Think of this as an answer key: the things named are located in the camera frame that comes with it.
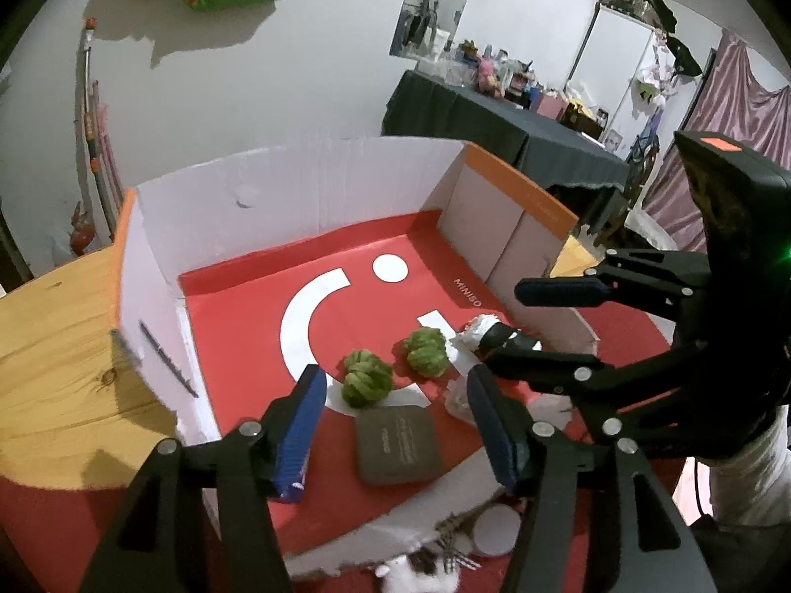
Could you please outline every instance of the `white disc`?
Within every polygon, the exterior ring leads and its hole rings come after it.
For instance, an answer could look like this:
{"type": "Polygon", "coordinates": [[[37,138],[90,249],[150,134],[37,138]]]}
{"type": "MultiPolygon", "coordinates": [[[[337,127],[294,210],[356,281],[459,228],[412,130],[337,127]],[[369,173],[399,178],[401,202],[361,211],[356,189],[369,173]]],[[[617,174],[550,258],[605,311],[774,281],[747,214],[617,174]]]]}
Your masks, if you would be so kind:
{"type": "Polygon", "coordinates": [[[497,504],[484,510],[472,529],[478,555],[499,557],[513,551],[522,520],[511,506],[497,504]]]}
{"type": "Polygon", "coordinates": [[[400,256],[382,254],[373,262],[373,273],[385,283],[398,283],[406,278],[409,268],[400,256]]]}

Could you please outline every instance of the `box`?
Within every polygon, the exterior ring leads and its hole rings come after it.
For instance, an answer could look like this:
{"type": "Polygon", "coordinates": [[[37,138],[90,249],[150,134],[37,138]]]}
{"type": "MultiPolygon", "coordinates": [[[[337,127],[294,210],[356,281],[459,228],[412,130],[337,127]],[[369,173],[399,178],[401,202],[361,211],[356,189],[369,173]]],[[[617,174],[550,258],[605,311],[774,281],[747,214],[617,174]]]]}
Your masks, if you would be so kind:
{"type": "Polygon", "coordinates": [[[577,111],[573,105],[568,105],[560,118],[560,124],[573,129],[574,131],[591,136],[593,140],[599,140],[604,127],[595,120],[591,120],[585,114],[577,111]]]}
{"type": "MultiPolygon", "coordinates": [[[[333,140],[227,156],[128,195],[116,333],[187,444],[260,418],[307,363],[327,371],[302,502],[270,510],[292,576],[338,572],[432,539],[437,521],[498,490],[477,431],[442,400],[445,382],[474,359],[418,381],[399,356],[411,330],[452,335],[494,312],[555,349],[595,352],[576,310],[527,308],[513,295],[521,278],[552,269],[575,223],[511,165],[456,140],[333,140]],[[428,487],[377,489],[357,477],[356,411],[333,378],[354,348],[395,363],[398,390],[382,405],[432,414],[447,472],[428,487]]],[[[216,519],[216,497],[206,500],[216,519]]]]}

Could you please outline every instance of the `purple curtain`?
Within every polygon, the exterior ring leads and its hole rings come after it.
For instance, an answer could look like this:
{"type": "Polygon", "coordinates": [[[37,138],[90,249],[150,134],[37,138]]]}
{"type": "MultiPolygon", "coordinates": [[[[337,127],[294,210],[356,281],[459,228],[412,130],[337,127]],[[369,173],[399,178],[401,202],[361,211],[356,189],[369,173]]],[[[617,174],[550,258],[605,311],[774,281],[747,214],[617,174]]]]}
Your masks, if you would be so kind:
{"type": "MultiPolygon", "coordinates": [[[[791,169],[791,87],[772,92],[759,85],[750,70],[747,46],[723,31],[711,76],[687,129],[721,132],[791,169]]],[[[675,146],[646,193],[643,209],[680,250],[705,252],[703,222],[675,146]]]]}

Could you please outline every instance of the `blue gripper pad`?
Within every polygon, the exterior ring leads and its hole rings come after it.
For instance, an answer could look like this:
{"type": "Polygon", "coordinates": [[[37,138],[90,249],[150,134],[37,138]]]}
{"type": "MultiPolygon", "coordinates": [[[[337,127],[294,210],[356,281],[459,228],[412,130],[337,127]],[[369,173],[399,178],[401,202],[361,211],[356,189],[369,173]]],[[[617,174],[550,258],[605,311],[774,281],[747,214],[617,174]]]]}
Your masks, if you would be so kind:
{"type": "Polygon", "coordinates": [[[484,364],[474,366],[468,374],[467,399],[494,477],[512,493],[530,461],[527,435],[532,418],[521,403],[502,394],[484,364]]]}
{"type": "Polygon", "coordinates": [[[284,502],[302,495],[308,451],[324,402],[327,373],[318,365],[306,366],[288,397],[275,399],[261,423],[274,451],[272,484],[284,502]]]}

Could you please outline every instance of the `green knitted ball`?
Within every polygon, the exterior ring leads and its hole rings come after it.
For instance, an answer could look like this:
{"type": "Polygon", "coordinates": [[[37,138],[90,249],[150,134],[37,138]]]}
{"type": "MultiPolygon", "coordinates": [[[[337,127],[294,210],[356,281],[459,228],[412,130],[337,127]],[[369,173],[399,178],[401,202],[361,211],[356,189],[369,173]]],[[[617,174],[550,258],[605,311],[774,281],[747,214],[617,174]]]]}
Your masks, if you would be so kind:
{"type": "Polygon", "coordinates": [[[352,408],[381,402],[393,389],[393,367],[369,350],[354,350],[343,364],[347,369],[341,395],[352,408]]]}
{"type": "Polygon", "coordinates": [[[417,328],[403,342],[406,361],[420,376],[438,377],[450,365],[444,345],[445,337],[437,328],[417,328]]]}

